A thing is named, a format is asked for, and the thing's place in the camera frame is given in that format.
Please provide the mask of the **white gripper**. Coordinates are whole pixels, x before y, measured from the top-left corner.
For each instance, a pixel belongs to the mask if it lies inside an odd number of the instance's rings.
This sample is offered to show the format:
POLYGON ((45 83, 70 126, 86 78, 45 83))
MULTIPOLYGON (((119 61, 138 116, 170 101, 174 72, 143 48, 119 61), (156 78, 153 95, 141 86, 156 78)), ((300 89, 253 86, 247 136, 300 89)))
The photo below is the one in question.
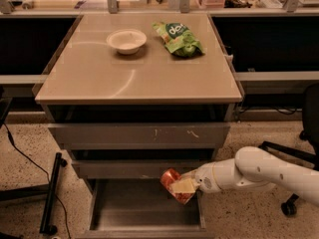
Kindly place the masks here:
POLYGON ((195 193, 197 189, 204 193, 214 193, 217 191, 217 184, 213 176, 213 162, 183 173, 181 178, 183 179, 177 180, 170 185, 169 188, 173 193, 191 194, 195 193))

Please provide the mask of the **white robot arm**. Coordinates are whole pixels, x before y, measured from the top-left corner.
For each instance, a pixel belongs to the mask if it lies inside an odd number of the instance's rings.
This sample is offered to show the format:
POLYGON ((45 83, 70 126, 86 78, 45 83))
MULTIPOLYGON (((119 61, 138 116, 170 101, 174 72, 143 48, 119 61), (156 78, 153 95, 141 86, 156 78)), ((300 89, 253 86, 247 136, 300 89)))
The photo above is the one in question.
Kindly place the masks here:
POLYGON ((261 189, 282 186, 319 205, 319 172, 284 161, 258 147, 241 148, 235 158, 204 164, 185 173, 168 189, 189 200, 199 189, 215 193, 226 189, 261 189))

